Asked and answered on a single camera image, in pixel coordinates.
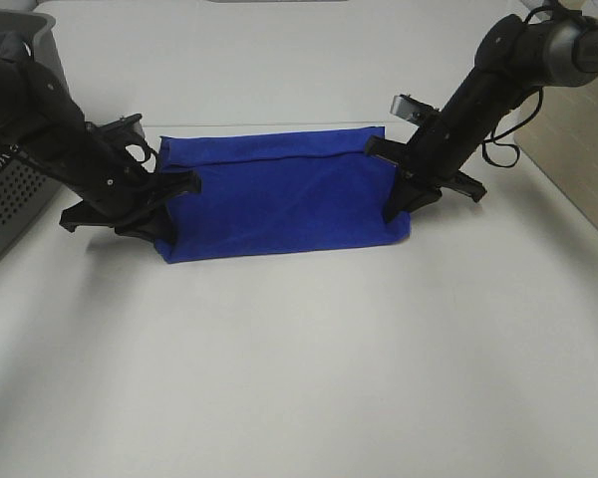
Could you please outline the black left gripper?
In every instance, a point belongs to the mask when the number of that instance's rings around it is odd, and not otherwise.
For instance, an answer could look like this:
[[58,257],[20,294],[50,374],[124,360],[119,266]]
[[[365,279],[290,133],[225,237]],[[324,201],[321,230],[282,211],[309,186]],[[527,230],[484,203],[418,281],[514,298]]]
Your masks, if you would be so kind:
[[120,119],[96,126],[82,114],[59,119],[59,139],[66,155],[59,170],[82,201],[62,212],[60,224],[70,232],[80,226],[104,226],[115,233],[172,244],[177,231],[160,201],[201,192],[194,171],[149,173],[127,151],[129,145],[151,148],[144,138],[125,135]]

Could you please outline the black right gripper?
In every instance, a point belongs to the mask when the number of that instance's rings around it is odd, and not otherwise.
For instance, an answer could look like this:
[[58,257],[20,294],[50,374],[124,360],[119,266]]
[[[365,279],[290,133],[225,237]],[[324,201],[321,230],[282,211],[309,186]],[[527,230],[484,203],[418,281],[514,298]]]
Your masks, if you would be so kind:
[[445,189],[480,201],[486,189],[460,171],[476,145],[472,136],[455,132],[440,117],[419,126],[405,143],[371,136],[364,146],[365,154],[397,168],[382,211],[384,221],[390,223],[401,212],[412,213],[437,202]]

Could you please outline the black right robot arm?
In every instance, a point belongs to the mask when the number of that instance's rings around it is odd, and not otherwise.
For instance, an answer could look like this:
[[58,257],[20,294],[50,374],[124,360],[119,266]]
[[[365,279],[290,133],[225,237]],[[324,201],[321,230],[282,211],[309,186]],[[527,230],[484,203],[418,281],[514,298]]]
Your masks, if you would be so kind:
[[546,87],[577,88],[598,77],[598,20],[558,1],[539,9],[547,19],[510,14],[487,32],[473,68],[442,109],[394,97],[392,115],[415,124],[416,132],[405,143],[373,136],[365,145],[366,154],[396,167],[385,222],[439,201],[445,188],[479,201],[484,186],[460,169],[498,141],[500,121]]

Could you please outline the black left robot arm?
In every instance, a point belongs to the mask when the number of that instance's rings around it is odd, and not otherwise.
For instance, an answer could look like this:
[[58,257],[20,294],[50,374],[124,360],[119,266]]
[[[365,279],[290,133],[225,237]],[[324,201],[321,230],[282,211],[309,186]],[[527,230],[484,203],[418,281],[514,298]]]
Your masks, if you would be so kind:
[[134,114],[96,125],[50,69],[32,60],[0,59],[0,146],[81,197],[61,215],[70,232],[102,226],[121,236],[175,242],[166,204],[199,192],[201,181],[192,171],[148,171],[129,153],[137,146],[144,160],[157,156],[141,119]]

